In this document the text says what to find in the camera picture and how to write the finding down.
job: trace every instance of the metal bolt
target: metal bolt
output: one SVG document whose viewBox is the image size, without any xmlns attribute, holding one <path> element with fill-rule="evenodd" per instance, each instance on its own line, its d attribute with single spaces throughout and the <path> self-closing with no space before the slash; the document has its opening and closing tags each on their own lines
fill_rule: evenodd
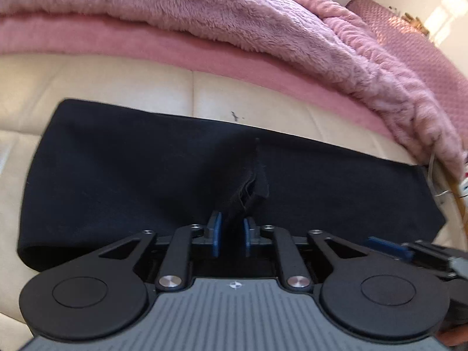
<svg viewBox="0 0 468 351">
<path fill-rule="evenodd" d="M 182 279 L 178 276 L 162 276 L 159 279 L 159 285 L 164 286 L 165 288 L 176 288 L 182 283 Z"/>
<path fill-rule="evenodd" d="M 293 288 L 305 288 L 310 285 L 310 280 L 304 276 L 292 276 L 288 278 L 287 283 Z"/>
</svg>

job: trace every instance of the folded black fabric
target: folded black fabric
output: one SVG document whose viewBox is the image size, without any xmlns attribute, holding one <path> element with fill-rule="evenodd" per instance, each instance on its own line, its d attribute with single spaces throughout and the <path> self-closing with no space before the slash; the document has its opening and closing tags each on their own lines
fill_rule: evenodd
<svg viewBox="0 0 468 351">
<path fill-rule="evenodd" d="M 62 102 L 24 191 L 18 254 L 43 270 L 144 229 L 252 215 L 293 235 L 432 240 L 444 224 L 418 166 L 274 131 Z"/>
</svg>

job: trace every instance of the beige leather surface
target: beige leather surface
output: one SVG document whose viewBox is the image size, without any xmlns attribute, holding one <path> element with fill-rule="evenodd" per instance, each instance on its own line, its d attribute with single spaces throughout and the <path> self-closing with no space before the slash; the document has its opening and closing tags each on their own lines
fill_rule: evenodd
<svg viewBox="0 0 468 351">
<path fill-rule="evenodd" d="M 34 275 L 16 254 L 27 170 L 48 120 L 69 97 L 252 125 L 413 164 L 402 146 L 315 106 L 263 87 L 149 61 L 106 56 L 0 56 L 0 349 L 30 337 L 18 296 Z M 436 180 L 444 188 L 436 169 Z M 438 243 L 466 248 L 450 197 Z"/>
</svg>

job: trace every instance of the ribbed pink blanket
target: ribbed pink blanket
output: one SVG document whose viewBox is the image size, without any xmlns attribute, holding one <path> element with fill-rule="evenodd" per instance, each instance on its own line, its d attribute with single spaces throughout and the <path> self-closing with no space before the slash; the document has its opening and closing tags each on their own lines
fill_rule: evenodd
<svg viewBox="0 0 468 351">
<path fill-rule="evenodd" d="M 329 0 L 298 1 L 314 14 L 292 0 L 0 0 L 0 14 L 109 14 L 269 53 L 358 98 L 421 162 L 434 150 L 460 178 L 462 144 L 431 91 L 380 48 L 357 16 L 347 19 L 350 12 Z"/>
</svg>

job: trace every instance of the gray gripper base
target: gray gripper base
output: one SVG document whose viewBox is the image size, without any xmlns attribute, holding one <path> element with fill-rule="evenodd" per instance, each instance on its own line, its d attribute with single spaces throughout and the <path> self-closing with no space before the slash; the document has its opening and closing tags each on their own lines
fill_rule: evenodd
<svg viewBox="0 0 468 351">
<path fill-rule="evenodd" d="M 198 278 L 161 294 L 148 315 L 110 338 L 59 343 L 37 337 L 24 351 L 421 351 L 446 350 L 434 338 L 380 345 L 343 333 L 312 297 L 288 293 L 274 279 Z"/>
</svg>

